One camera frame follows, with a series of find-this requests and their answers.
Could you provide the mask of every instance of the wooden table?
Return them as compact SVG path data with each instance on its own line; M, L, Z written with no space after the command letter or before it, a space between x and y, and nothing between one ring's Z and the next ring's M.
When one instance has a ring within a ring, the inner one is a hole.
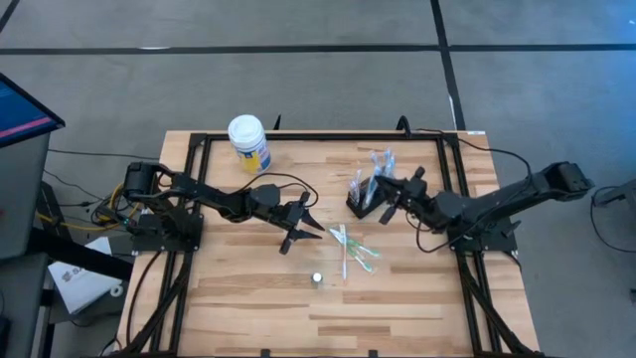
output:
M166 134L161 162L182 171L191 132ZM460 132L471 143L488 146L483 134ZM300 241L287 256L278 253L284 233L258 220L242 224L224 221L211 209L202 209L205 232L194 256L183 320L180 356L248 355L271 349L272 355L467 356L471 346L454 253L445 248L426 255L415 246L414 229L398 212L387 226L378 223L381 207L362 221L345 206L348 182L358 168L371 173L369 153L389 146L396 154L396 177L410 177L419 165L429 194L442 190L435 144L428 141L269 141L271 172L296 175L314 186L318 204L311 214L326 228L346 223L348 233L381 252L371 275L349 259L349 279L342 280L342 249L328 233L321 241ZM471 195L498 188L489 152L461 145ZM197 153L195 163L201 153ZM447 155L458 188L452 154ZM231 145L214 142L207 184L224 191L241 187L251 175L240 167ZM258 184L283 184L285 178L263 177ZM283 191L282 201L294 200L300 188ZM426 247L445 236L422 233ZM150 270L140 289L133 315L134 332L155 309L164 271L165 254ZM152 254L136 259L130 287L139 282ZM489 253L486 266L494 305L522 342L538 349L519 268L504 255ZM321 272L316 289L310 273ZM132 289L128 291L118 338L124 342ZM489 349L480 308L483 345ZM164 325L161 346L167 348L172 308Z

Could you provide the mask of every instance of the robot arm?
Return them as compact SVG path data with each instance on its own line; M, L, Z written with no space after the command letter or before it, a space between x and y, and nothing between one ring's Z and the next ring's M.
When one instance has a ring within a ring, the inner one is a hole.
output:
M576 164L561 162L477 198L462 197L452 192L441 192L431 198L426 195L427 184L421 179L423 174L424 169L419 167L409 180L376 178L392 204L381 217L382 224L385 225L400 208L415 215L434 233L448 230L462 236L473 236L493 227L493 223L546 200L580 199L593 187ZM515 228L516 225L509 228L510 233Z
M162 177L172 179L169 188L164 191L159 187ZM304 192L297 201L280 204L280 189L273 184L224 193L157 163L131 163L126 171L123 196L130 202L146 205L155 217L155 225L150 227L141 225L141 220L139 223L125 223L127 230L133 234L143 235L150 231L151 234L159 235L159 231L162 231L173 236L197 235L192 232L197 227L193 223L196 218L190 218L191 214L183 205L173 205L169 200L171 198L182 198L185 202L196 202L215 209L232 223L257 218L286 231L287 236L280 247L280 253L284 255L296 240L320 239L317 235L296 229L299 222L324 231L305 207L309 199L308 192ZM161 228L157 228L157 218L161 221Z

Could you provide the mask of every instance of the monitor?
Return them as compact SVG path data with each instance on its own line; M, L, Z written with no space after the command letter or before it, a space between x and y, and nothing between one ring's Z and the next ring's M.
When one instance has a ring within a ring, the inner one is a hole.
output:
M0 74L0 148L64 126L55 113Z

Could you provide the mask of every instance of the plastic jar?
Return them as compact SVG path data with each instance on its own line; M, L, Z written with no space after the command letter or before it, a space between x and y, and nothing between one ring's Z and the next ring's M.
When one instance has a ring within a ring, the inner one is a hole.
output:
M265 130L258 118L251 114L239 115L230 122L228 135L240 164L247 172L259 174L269 167L271 156Z

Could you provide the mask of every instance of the pen holder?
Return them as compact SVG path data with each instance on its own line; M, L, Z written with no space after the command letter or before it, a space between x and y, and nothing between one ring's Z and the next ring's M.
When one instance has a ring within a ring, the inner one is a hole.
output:
M360 200L358 201L358 204L356 204L354 200L351 199L350 195L347 195L347 206L349 207L349 209L351 209L352 212L354 212L354 215L358 219L366 217L385 202L385 195L383 194L382 190L376 190L376 192L374 193L374 197L371 200L371 204L369 204L367 208L363 209L363 203L365 202L365 197L367 196L367 188L369 187L369 180L370 178L367 178L363 180L362 183L360 183Z

